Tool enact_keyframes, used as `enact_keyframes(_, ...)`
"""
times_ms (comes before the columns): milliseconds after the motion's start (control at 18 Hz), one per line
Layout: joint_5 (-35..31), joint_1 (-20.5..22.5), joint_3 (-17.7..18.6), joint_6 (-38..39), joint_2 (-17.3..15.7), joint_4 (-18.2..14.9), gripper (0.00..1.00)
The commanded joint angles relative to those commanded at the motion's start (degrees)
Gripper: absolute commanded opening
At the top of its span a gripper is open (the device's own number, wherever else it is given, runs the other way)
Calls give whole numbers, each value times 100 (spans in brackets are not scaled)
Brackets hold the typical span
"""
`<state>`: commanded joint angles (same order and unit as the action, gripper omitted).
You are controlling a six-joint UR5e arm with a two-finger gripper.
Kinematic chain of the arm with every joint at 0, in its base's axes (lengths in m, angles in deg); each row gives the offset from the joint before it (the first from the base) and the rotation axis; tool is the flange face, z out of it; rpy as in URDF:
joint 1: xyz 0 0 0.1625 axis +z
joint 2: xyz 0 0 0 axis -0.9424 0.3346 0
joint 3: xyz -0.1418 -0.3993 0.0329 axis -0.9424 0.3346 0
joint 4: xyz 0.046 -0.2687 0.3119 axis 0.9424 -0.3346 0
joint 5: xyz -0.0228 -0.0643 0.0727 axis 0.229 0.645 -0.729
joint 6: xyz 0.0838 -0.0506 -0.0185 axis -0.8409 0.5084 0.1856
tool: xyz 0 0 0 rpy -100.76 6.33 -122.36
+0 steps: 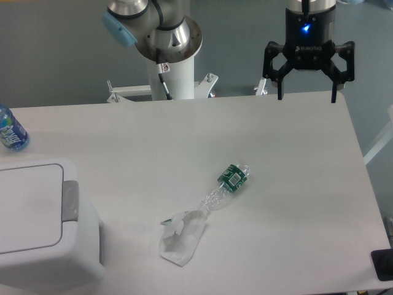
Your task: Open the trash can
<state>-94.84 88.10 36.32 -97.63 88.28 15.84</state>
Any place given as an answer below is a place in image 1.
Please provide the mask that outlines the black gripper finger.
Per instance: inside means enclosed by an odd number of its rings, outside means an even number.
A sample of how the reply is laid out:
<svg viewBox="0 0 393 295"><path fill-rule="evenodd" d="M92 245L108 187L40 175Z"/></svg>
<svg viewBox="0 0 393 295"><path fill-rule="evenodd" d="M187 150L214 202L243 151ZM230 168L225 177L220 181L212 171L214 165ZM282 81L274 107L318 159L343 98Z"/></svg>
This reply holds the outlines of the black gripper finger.
<svg viewBox="0 0 393 295"><path fill-rule="evenodd" d="M274 41L270 41L265 47L264 60L263 60L263 74L265 79L270 79L272 84L278 90L278 100L282 100L284 96L284 77L294 69L294 59L288 59L285 55L285 46L280 45ZM279 68L274 69L273 60L282 53L287 59L286 62Z"/></svg>
<svg viewBox="0 0 393 295"><path fill-rule="evenodd" d="M332 57L338 56L346 62L346 70L340 71L332 61ZM336 103L337 91L344 87L346 82L355 79L355 42L348 41L342 45L335 45L328 41L322 46L322 72L332 81L331 103Z"/></svg>

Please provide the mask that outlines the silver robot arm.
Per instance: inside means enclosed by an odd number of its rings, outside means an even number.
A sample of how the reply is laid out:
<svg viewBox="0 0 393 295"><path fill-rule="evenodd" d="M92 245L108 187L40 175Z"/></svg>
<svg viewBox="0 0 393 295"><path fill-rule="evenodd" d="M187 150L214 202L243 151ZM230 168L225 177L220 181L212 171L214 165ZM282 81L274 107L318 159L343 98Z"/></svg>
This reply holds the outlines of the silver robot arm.
<svg viewBox="0 0 393 295"><path fill-rule="evenodd" d="M284 96L283 80L292 70L322 71L332 95L355 78L355 44L333 41L335 1L289 1L286 41L269 42L262 79ZM102 16L108 32L124 46L135 46L146 59L154 100L207 97L212 82L194 80L194 58L201 49L198 24L184 13L182 1L109 1Z"/></svg>

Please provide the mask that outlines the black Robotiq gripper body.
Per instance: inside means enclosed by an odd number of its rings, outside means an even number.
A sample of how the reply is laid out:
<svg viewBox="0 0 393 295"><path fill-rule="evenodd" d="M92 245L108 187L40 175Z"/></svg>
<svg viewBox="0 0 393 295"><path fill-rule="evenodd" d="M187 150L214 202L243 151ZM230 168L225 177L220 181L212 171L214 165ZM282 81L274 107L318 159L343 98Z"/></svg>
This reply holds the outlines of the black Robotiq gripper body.
<svg viewBox="0 0 393 295"><path fill-rule="evenodd" d="M284 56L296 70L316 71L323 45L334 36L335 1L288 1Z"/></svg>

